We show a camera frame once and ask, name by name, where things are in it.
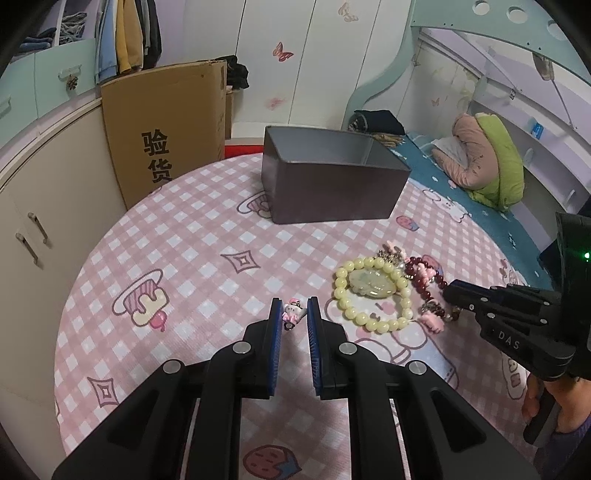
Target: pink charm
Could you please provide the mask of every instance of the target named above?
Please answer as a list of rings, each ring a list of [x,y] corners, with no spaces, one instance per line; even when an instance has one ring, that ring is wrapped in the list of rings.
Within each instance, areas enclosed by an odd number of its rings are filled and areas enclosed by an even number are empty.
[[[435,315],[433,312],[425,312],[419,318],[418,321],[421,322],[425,327],[431,330],[433,333],[442,332],[445,328],[445,324],[443,320]]]
[[[298,299],[290,299],[290,302],[285,305],[284,313],[281,317],[283,320],[283,328],[285,330],[291,330],[306,316],[306,313],[307,309],[302,308]]]

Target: green blanket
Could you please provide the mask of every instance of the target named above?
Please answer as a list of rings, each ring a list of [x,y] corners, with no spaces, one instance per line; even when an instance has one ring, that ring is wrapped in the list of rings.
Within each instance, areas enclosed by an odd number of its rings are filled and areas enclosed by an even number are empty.
[[[472,200],[506,212],[523,197],[523,161],[509,132],[496,115],[479,115],[476,120],[495,150],[499,175],[486,187],[468,192]]]

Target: pink pillow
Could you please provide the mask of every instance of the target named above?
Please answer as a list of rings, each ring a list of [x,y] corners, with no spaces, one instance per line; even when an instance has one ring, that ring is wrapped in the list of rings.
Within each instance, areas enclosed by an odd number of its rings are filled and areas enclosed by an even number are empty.
[[[457,185],[468,190],[479,190],[492,182],[499,174],[495,151],[482,128],[473,116],[460,115],[453,124],[452,133],[462,143],[468,157],[468,168],[438,148],[432,151],[433,158]]]

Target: pink checkered tablecloth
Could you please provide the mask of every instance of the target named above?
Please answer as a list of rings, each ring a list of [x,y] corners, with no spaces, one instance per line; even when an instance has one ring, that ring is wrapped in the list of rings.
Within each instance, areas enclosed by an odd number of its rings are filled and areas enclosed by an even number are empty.
[[[350,341],[396,364],[425,361],[531,457],[521,439],[526,372],[485,343],[475,321],[461,316],[438,335],[414,321],[370,335],[345,320],[331,299],[335,268],[375,254],[386,240],[409,255],[431,256],[447,281],[503,284],[510,266],[462,206],[409,180],[388,220],[275,225],[260,169],[260,155],[245,155],[166,184],[127,212],[89,255],[57,337],[56,411],[66,452],[164,361],[211,358],[240,339],[246,325],[267,318],[275,296],[317,296]],[[151,323],[136,308],[146,291],[160,292],[154,310],[165,313]],[[416,312],[420,300],[413,295]],[[356,302],[374,316],[395,309],[393,299]],[[243,402],[241,460],[274,450],[301,469],[298,479],[349,479],[346,401],[314,396],[305,325],[283,335],[276,396]],[[279,470],[249,465],[241,461],[241,479],[284,480]]]

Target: blue bedsheet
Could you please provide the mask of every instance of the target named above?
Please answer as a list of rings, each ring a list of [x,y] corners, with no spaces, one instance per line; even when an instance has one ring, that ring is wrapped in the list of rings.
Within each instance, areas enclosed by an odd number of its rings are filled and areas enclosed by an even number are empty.
[[[513,268],[532,287],[551,288],[550,277],[537,260],[540,251],[511,212],[500,213],[474,202],[457,187],[430,156],[432,138],[410,132],[393,150],[404,157],[412,169],[411,180],[460,203],[472,219],[494,240]]]

